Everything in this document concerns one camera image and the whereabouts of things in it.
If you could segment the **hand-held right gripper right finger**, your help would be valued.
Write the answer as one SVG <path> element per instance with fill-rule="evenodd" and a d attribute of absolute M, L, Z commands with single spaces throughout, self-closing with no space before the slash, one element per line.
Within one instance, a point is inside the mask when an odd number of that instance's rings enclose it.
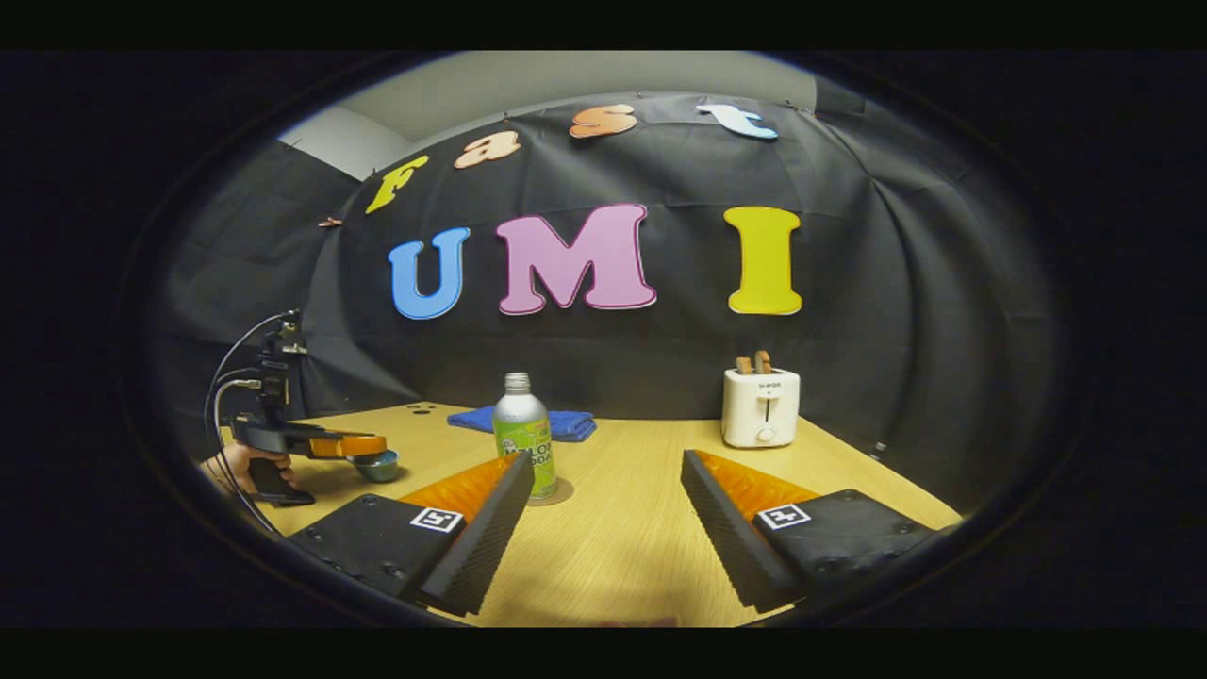
<path fill-rule="evenodd" d="M 857 488 L 817 494 L 699 450 L 683 453 L 681 481 L 737 599 L 759 613 L 849 596 L 954 532 Z"/>

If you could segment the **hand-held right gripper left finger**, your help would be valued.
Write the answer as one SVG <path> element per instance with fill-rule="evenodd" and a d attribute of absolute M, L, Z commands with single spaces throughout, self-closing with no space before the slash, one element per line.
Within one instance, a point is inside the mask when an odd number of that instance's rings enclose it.
<path fill-rule="evenodd" d="M 489 460 L 401 499 L 361 494 L 288 542 L 391 598 L 477 614 L 532 481 L 532 453 Z"/>

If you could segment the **green label water bottle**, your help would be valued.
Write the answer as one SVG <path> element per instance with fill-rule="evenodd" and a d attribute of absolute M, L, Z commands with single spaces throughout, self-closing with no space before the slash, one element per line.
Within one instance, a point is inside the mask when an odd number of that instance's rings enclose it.
<path fill-rule="evenodd" d="M 531 455 L 533 481 L 529 499 L 546 501 L 556 494 L 559 478 L 549 414 L 532 394 L 527 373 L 505 374 L 505 396 L 494 406 L 491 422 L 498 456 Z"/>

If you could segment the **white toaster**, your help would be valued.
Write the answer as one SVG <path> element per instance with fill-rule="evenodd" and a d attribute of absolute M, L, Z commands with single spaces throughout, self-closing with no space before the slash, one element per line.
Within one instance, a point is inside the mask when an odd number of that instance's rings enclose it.
<path fill-rule="evenodd" d="M 785 447 L 795 439 L 801 418 L 801 376 L 772 373 L 723 373 L 721 438 L 730 447 Z"/>

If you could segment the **blue towel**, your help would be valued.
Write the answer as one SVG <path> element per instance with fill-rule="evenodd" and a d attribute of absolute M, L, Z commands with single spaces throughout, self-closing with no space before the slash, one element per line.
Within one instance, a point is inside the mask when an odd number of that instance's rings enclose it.
<path fill-rule="evenodd" d="M 480 406 L 466 412 L 449 414 L 447 423 L 470 431 L 494 431 L 495 406 Z M 591 412 L 549 411 L 549 429 L 554 441 L 587 441 L 597 429 Z"/>

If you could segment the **black backdrop cloth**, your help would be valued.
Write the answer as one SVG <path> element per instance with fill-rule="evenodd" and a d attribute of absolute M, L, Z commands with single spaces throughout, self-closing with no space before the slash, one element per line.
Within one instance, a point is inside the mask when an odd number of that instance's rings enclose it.
<path fill-rule="evenodd" d="M 295 418 L 483 406 L 527 371 L 565 411 L 716 420 L 721 371 L 766 349 L 804 418 L 978 510 L 1065 382 L 1042 219 L 961 139 L 816 86 L 538 105 L 362 182 L 272 144 L 208 193 L 148 306 L 185 450 L 206 453 L 221 356 L 297 309 Z"/>

